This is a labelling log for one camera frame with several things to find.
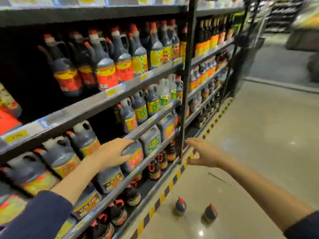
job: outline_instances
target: floor tape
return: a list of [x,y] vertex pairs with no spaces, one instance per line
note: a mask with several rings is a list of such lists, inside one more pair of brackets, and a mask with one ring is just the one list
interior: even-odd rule
[[[213,129],[214,126],[216,126],[216,123],[221,119],[221,117],[224,115],[226,110],[228,109],[229,105],[233,102],[233,98],[228,102],[228,104],[224,107],[224,109],[221,111],[221,113],[218,115],[218,117],[213,120],[212,124],[208,127],[205,134],[202,136],[203,139],[207,137],[207,135],[210,133],[210,131]],[[196,149],[193,149],[193,152],[189,155],[188,158],[192,159],[196,153]],[[157,211],[157,209],[160,207],[160,205],[163,203],[165,198],[168,196],[169,192],[173,189],[174,185],[177,183],[179,178],[181,177],[182,173],[185,171],[187,167],[187,164],[183,164],[180,168],[180,170],[175,174],[173,180],[168,184],[164,192],[160,195],[159,199],[156,201],[155,205],[150,209],[150,211],[147,213],[147,215],[144,217],[144,219],[141,220],[138,228],[135,230],[133,235],[130,239],[137,239],[139,235],[143,232],[151,218],[153,217],[154,213]]]

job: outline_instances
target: person's right arm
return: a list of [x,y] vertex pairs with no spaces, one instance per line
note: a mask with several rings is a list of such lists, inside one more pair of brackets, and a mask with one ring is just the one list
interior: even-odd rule
[[[282,232],[286,232],[292,225],[315,212],[315,209],[305,202],[300,201],[253,169],[233,160],[229,154],[205,140],[190,138],[186,140],[186,143],[194,147],[200,154],[199,159],[189,159],[188,164],[217,167],[227,172],[250,194]],[[312,224],[316,224],[317,230],[314,233],[317,233],[315,235],[319,238],[319,220],[316,218]]]

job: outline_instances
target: gray floor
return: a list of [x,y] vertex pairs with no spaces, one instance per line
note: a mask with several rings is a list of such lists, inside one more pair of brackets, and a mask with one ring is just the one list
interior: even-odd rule
[[264,36],[265,43],[256,54],[249,76],[319,88],[319,83],[310,82],[306,68],[313,52],[286,50],[289,34]]

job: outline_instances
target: dark blue sleeve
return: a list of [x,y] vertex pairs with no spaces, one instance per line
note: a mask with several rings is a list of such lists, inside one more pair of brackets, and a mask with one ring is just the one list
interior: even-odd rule
[[51,191],[39,192],[3,230],[1,239],[54,239],[70,216],[70,201]]
[[289,227],[284,236],[288,239],[319,238],[319,211],[316,211]]

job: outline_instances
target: floor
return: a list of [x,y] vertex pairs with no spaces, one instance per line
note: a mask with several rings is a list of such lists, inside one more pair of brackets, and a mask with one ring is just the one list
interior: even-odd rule
[[257,52],[249,76],[306,87],[319,88],[311,82],[307,64],[313,52],[286,50],[289,34],[264,34],[264,45]]
[[[319,208],[318,117],[319,95],[246,81],[206,140]],[[141,218],[178,169],[170,174],[122,238],[130,238],[141,226]],[[172,213],[178,196],[187,203],[183,217]],[[218,218],[205,226],[201,215],[209,203],[215,205]],[[248,193],[224,171],[187,166],[138,238],[284,237]]]

